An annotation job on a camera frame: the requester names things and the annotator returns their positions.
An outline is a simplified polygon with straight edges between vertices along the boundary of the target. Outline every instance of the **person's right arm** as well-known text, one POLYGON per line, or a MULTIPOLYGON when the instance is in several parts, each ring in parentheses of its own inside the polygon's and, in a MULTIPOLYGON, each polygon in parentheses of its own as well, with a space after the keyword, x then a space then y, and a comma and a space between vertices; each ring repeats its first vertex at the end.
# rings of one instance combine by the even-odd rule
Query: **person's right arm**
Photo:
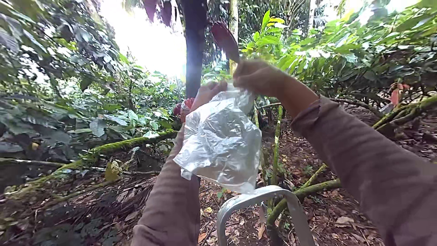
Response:
POLYGON ((234 84, 275 96, 305 137, 360 201, 386 246, 437 245, 437 165, 395 143, 264 62, 241 62, 234 84))

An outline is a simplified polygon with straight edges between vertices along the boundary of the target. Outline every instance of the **sunlight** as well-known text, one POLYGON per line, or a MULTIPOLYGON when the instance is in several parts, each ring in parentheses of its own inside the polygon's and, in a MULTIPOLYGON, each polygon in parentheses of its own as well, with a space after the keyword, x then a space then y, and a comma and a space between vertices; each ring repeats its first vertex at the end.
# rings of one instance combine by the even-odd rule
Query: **sunlight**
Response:
POLYGON ((134 8, 133 13, 127 13, 121 0, 104 0, 101 15, 114 28, 120 51, 131 51, 138 65, 151 72, 184 77, 186 46, 180 21, 173 29, 156 18, 155 23, 150 23, 144 9, 134 8))

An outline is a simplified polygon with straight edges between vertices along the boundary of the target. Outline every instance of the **long sleeve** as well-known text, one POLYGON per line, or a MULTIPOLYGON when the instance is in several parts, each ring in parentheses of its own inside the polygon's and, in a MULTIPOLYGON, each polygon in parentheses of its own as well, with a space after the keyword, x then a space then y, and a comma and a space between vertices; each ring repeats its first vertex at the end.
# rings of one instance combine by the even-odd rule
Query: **long sleeve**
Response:
POLYGON ((360 201, 386 246, 437 245, 437 165, 324 97, 292 122, 360 201))
POLYGON ((197 245, 200 229, 199 181, 180 176, 173 158, 182 147, 184 126, 177 134, 175 147, 147 199, 146 207, 134 227, 131 246, 197 245))

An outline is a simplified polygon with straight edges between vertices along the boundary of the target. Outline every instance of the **soil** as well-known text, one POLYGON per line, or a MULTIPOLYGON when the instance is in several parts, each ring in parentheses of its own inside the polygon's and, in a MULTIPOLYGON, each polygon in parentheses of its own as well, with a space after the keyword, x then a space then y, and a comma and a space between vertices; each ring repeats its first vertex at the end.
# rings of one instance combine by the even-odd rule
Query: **soil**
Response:
MULTIPOLYGON (((377 118, 366 109, 351 105, 346 111, 372 125, 377 118)), ((268 163, 272 162, 275 121, 263 128, 263 147, 268 163)), ((290 128, 291 118, 285 114, 281 122, 279 162, 285 174, 282 186, 293 189, 307 181, 323 164, 304 138, 290 128)), ((401 127, 393 141, 430 161, 437 161, 437 112, 401 127)), ((113 158, 125 162, 130 155, 114 153, 113 158)), ((105 161, 99 163, 104 167, 105 161)), ((316 183, 336 175, 328 168, 316 183)), ((14 201, 0 195, 0 243, 4 245, 129 245, 132 228, 141 217, 154 176, 122 176, 116 183, 83 193, 49 209, 44 205, 57 197, 84 190, 104 182, 104 173, 88 171, 69 175, 62 183, 50 184, 51 193, 14 201)), ((238 194, 223 190, 202 180, 199 190, 201 229, 199 246, 217 245, 216 220, 221 205, 238 194)), ((344 189, 322 191, 303 200, 309 226, 319 246, 382 246, 378 230, 360 212, 359 203, 344 189)), ((299 245, 287 213, 275 223, 286 245, 299 245)), ((265 211, 251 206, 234 212, 225 230, 229 245, 270 245, 265 231, 265 211)))

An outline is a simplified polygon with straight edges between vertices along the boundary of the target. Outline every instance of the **clear plastic bag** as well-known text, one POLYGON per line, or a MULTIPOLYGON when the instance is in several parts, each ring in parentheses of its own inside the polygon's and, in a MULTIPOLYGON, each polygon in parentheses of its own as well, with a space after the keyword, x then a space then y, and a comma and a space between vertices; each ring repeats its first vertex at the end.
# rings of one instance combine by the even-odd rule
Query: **clear plastic bag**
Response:
POLYGON ((186 117, 184 145, 174 161, 181 176, 191 174, 240 193, 255 189, 261 131, 246 114, 254 97, 228 85, 209 103, 186 117))

